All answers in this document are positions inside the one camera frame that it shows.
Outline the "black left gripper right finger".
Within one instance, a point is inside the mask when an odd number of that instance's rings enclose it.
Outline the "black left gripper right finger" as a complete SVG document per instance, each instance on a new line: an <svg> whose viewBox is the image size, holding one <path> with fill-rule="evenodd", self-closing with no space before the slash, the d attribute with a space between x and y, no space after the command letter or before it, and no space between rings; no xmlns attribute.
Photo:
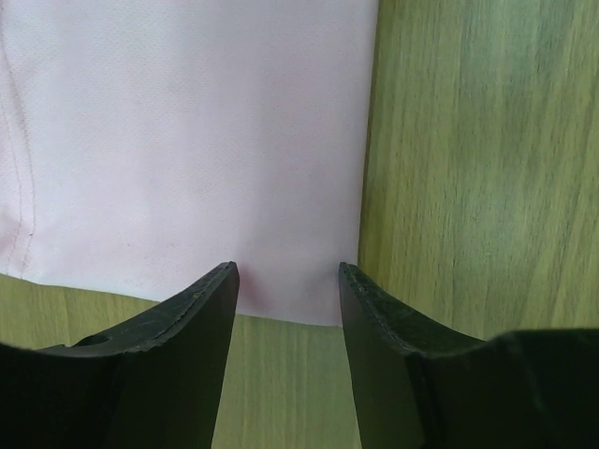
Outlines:
<svg viewBox="0 0 599 449"><path fill-rule="evenodd" d="M598 332L479 340L339 267L344 343L365 448L594 448Z"/></svg>

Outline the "light pink t-shirt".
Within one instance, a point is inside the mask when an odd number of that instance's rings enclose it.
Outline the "light pink t-shirt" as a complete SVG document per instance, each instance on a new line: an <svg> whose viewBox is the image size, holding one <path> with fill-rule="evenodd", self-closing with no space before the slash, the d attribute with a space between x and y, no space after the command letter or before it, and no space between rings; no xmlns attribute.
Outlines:
<svg viewBox="0 0 599 449"><path fill-rule="evenodd" d="M374 1L5 1L1 270L160 301L217 264L242 314L341 322Z"/></svg>

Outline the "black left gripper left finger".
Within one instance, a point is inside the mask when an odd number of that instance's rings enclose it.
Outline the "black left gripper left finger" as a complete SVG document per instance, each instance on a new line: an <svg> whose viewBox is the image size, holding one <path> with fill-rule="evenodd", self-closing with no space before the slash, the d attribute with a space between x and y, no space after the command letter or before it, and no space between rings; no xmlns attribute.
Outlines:
<svg viewBox="0 0 599 449"><path fill-rule="evenodd" d="M75 345L3 345L2 446L210 447L239 287L226 262Z"/></svg>

